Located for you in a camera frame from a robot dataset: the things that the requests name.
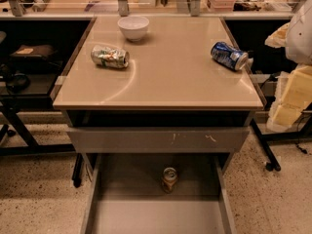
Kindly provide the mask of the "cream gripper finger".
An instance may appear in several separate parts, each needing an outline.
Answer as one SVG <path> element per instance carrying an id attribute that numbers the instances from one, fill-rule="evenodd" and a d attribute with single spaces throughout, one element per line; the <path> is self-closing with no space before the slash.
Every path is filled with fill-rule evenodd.
<path id="1" fill-rule="evenodd" d="M 285 132 L 311 103 L 312 66 L 298 65 L 291 73 L 282 71 L 266 127 L 273 132 Z"/>
<path id="2" fill-rule="evenodd" d="M 282 48 L 286 46 L 286 35 L 289 28 L 289 23 L 283 24 L 277 30 L 275 30 L 271 35 L 269 35 L 264 44 L 271 48 Z"/>

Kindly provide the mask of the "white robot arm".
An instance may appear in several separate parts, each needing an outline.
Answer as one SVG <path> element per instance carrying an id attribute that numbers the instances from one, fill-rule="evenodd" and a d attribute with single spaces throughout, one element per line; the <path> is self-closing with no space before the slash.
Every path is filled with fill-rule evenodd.
<path id="1" fill-rule="evenodd" d="M 281 72 L 266 123 L 269 130 L 284 132 L 312 103 L 312 0 L 306 0 L 290 22 L 268 36 L 265 45 L 284 47 L 286 58 L 296 63 L 291 73 Z"/>

